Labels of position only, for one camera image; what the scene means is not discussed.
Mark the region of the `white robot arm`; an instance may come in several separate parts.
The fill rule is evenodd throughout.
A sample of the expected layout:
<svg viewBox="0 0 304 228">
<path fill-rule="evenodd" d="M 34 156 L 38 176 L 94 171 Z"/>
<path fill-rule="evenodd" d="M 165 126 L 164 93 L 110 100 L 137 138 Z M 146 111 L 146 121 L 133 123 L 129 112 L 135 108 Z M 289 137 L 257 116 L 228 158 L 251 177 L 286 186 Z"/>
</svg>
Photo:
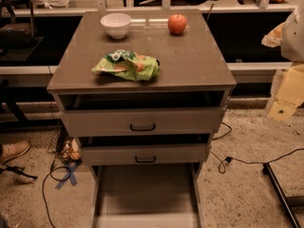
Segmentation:
<svg viewBox="0 0 304 228">
<path fill-rule="evenodd" d="M 265 35 L 261 44 L 280 47 L 281 55 L 292 62 L 286 71 L 275 74 L 271 99 L 266 106 L 269 119 L 285 122 L 304 103 L 304 4 L 298 5 L 285 22 Z"/>
</svg>

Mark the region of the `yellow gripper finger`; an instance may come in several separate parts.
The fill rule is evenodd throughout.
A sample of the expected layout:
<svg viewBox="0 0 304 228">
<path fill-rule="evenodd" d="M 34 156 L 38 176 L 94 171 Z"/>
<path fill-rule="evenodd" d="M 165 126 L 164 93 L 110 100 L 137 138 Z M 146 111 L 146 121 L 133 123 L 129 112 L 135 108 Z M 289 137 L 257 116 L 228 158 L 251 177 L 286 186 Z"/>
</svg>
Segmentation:
<svg viewBox="0 0 304 228">
<path fill-rule="evenodd" d="M 292 64 L 287 70 L 275 73 L 267 115 L 277 122 L 291 118 L 304 103 L 304 65 Z"/>
</svg>

